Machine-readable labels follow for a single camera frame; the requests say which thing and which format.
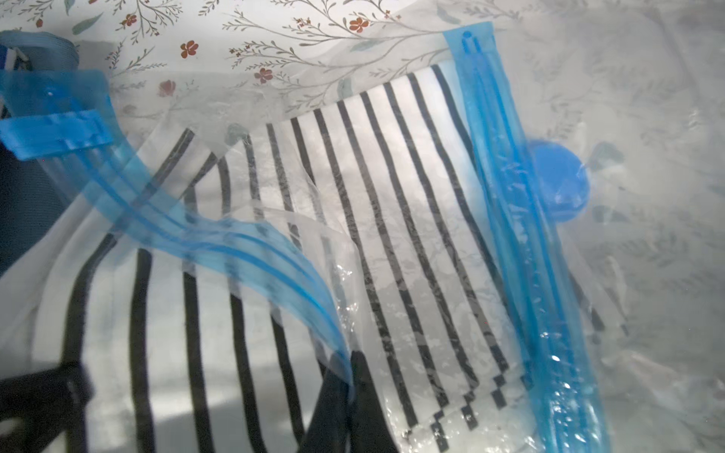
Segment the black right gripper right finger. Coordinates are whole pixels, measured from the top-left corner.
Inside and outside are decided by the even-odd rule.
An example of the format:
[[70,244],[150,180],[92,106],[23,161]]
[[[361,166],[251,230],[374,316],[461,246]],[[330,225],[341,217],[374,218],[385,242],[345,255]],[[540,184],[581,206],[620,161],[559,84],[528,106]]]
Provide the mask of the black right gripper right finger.
[[362,351],[352,352],[351,365],[355,398],[349,410],[350,451],[355,453],[398,452]]

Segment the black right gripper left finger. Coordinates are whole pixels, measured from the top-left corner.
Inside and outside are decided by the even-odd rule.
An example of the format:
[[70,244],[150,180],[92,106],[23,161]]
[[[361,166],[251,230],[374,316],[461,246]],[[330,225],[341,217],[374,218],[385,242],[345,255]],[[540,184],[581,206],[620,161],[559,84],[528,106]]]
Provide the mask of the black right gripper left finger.
[[298,453],[344,453],[347,451],[347,410],[349,385],[336,373],[327,371],[310,426]]

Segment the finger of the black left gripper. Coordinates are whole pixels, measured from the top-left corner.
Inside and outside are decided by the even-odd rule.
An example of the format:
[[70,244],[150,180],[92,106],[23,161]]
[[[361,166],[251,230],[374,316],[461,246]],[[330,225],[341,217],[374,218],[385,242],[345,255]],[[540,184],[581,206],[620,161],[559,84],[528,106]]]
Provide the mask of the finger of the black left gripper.
[[1,381],[1,450],[42,452],[77,426],[94,394],[81,364]]

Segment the black white striped garment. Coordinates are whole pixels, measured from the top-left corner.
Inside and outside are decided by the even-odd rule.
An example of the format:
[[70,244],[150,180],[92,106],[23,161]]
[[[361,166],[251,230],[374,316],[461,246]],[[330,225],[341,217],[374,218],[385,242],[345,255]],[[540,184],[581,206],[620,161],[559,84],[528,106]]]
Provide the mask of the black white striped garment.
[[400,452],[607,452],[585,348],[609,328],[557,228],[589,200],[496,67],[436,65],[245,125],[195,96],[134,146],[91,71],[1,76],[3,144],[74,201],[5,275],[1,381],[82,365],[44,451],[298,452],[366,357]]

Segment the vacuum bag with black striped garment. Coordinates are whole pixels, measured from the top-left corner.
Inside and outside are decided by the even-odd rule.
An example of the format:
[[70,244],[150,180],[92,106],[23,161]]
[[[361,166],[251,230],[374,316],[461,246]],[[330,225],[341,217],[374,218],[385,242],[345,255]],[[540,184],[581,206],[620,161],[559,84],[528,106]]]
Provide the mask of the vacuum bag with black striped garment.
[[723,14],[393,52],[286,118],[2,33],[3,451],[723,451]]

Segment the blue garment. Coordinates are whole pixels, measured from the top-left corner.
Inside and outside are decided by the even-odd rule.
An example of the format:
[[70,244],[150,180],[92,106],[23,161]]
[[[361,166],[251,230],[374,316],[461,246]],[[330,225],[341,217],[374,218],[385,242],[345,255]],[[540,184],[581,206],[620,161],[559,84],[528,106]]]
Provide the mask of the blue garment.
[[20,50],[34,71],[79,69],[79,53],[75,45],[51,33],[5,30],[1,32],[1,45]]

